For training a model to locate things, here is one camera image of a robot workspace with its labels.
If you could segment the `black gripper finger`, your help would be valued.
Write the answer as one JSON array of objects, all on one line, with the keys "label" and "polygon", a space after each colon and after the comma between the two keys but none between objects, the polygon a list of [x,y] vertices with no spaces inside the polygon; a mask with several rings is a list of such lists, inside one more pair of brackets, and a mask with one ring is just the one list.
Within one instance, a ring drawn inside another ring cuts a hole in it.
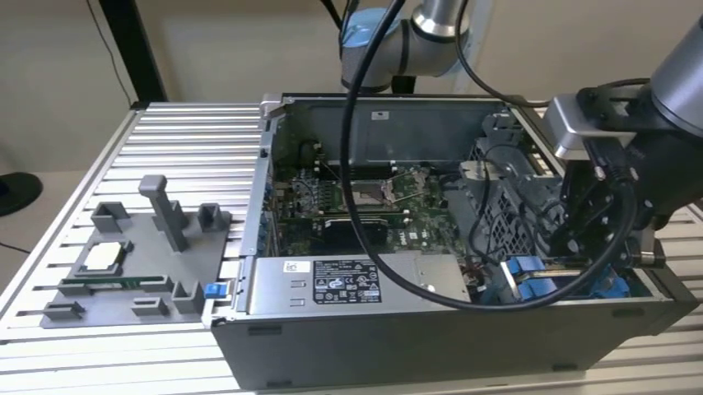
[{"label": "black gripper finger", "polygon": [[593,252],[586,251],[588,242],[585,241],[588,229],[593,221],[593,215],[562,215],[562,223],[548,239],[548,252],[552,257],[593,259]]},{"label": "black gripper finger", "polygon": [[660,240],[652,235],[633,235],[625,241],[625,266],[662,268],[665,254]]}]

